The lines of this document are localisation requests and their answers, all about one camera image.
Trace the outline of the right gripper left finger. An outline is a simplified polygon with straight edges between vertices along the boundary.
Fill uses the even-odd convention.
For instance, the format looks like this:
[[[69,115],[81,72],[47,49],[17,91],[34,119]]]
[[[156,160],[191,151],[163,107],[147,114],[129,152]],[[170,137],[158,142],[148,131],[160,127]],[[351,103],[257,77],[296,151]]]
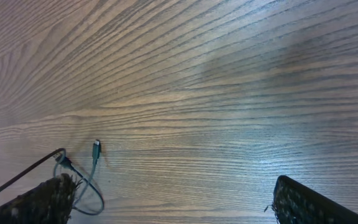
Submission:
[[[80,180],[66,173],[0,206],[0,224],[66,224]]]

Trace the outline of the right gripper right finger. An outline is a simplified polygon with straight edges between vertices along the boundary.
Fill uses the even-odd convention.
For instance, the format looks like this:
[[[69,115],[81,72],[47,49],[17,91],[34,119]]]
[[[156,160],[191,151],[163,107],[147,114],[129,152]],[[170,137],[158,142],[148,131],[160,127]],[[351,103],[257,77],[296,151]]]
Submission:
[[[277,178],[268,208],[279,224],[358,224],[358,213],[286,175]]]

